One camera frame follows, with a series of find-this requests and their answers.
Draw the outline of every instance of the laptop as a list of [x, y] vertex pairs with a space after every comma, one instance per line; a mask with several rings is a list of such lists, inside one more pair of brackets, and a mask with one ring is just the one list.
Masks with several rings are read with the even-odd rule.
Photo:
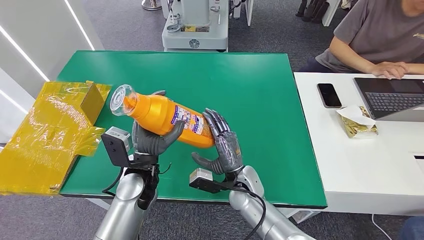
[[424, 79], [355, 77], [354, 82], [374, 120], [424, 122]]

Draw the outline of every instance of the clear plastic cap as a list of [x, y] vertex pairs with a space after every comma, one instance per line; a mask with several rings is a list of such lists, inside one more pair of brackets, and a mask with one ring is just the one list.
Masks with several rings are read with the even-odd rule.
[[124, 84], [113, 92], [110, 99], [110, 110], [116, 116], [128, 115], [136, 108], [137, 101], [137, 93], [133, 87]]

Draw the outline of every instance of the led light strip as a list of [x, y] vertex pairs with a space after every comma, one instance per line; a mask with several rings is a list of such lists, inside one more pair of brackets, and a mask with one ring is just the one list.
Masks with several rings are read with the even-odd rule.
[[13, 38], [0, 25], [0, 33], [14, 46], [14, 48], [22, 55], [22, 57], [37, 71], [38, 74], [46, 81], [50, 82], [49, 78], [41, 71], [41, 69], [33, 62], [33, 60], [22, 50], [22, 48], [13, 40]]
[[28, 114], [28, 111], [25, 110], [21, 105], [19, 105], [17, 102], [15, 102], [10, 96], [8, 96], [4, 91], [0, 89], [0, 95], [5, 97], [9, 102], [11, 102], [15, 107], [17, 107], [19, 110], [21, 110], [24, 114]]
[[94, 46], [93, 46], [92, 42], [90, 41], [89, 36], [87, 36], [86, 31], [84, 31], [84, 28], [83, 28], [83, 26], [81, 25], [80, 21], [78, 20], [77, 15], [75, 15], [75, 12], [74, 12], [74, 10], [72, 9], [71, 5], [69, 4], [68, 0], [64, 0], [64, 1], [65, 1], [65, 3], [66, 3], [66, 6], [67, 6], [67, 8], [69, 9], [70, 13], [71, 13], [71, 14], [72, 14], [72, 16], [73, 16], [73, 19], [75, 19], [76, 24], [78, 25], [79, 29], [81, 30], [82, 34], [84, 35], [85, 40], [87, 40], [87, 43], [88, 43], [88, 45], [90, 45], [91, 50], [93, 50], [93, 51], [94, 51], [94, 50], [95, 50], [95, 49], [94, 49]]

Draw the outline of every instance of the green table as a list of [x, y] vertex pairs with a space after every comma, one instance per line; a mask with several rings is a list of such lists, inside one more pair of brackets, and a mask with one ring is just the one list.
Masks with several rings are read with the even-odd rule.
[[[167, 90], [167, 96], [198, 112], [205, 107], [225, 116], [238, 135], [243, 161], [254, 167], [265, 197], [276, 206], [325, 208], [323, 185], [286, 54], [77, 51], [58, 81], [112, 85], [95, 124], [131, 132], [133, 119], [109, 110], [112, 92], [129, 84], [141, 94]], [[176, 142], [159, 158], [159, 198], [170, 201], [227, 202], [228, 192], [211, 194], [188, 186], [199, 166], [191, 152], [215, 159], [214, 147], [198, 149]], [[60, 193], [97, 197], [119, 172], [100, 143], [92, 157], [80, 157]]]

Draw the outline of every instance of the gray robotic finger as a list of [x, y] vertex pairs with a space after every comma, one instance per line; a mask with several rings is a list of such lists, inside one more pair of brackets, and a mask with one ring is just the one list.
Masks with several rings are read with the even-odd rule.
[[222, 122], [220, 121], [220, 118], [218, 117], [216, 111], [213, 111], [209, 108], [205, 108], [205, 111], [212, 116], [213, 121], [216, 123], [216, 127], [219, 131], [219, 134], [222, 134], [224, 132], [224, 126]]
[[213, 120], [212, 116], [209, 113], [203, 112], [202, 114], [203, 114], [203, 117], [206, 119], [207, 124], [209, 124], [210, 130], [212, 131], [212, 134], [213, 134], [213, 138], [216, 139], [220, 135], [220, 132], [217, 129], [217, 125], [215, 121]]
[[219, 119], [219, 123], [222, 125], [224, 131], [229, 132], [230, 131], [230, 127], [228, 126], [228, 123], [227, 123], [227, 121], [225, 121], [224, 117], [221, 114], [219, 114], [217, 111], [215, 111], [215, 110], [212, 110], [212, 112]]

